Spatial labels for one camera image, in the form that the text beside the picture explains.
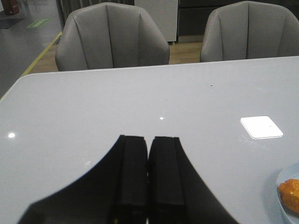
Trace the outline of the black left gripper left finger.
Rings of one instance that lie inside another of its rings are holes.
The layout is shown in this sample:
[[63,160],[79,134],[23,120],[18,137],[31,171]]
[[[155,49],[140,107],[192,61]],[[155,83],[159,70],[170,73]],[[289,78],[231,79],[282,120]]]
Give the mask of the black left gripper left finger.
[[144,224],[147,220],[147,146],[121,135],[86,174],[31,204],[20,224]]

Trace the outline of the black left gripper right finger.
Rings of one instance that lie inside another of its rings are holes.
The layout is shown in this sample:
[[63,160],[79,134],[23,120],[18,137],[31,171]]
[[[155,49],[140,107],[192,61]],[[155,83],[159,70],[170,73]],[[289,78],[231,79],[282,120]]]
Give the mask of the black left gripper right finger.
[[235,224],[177,137],[155,137],[149,153],[149,223]]

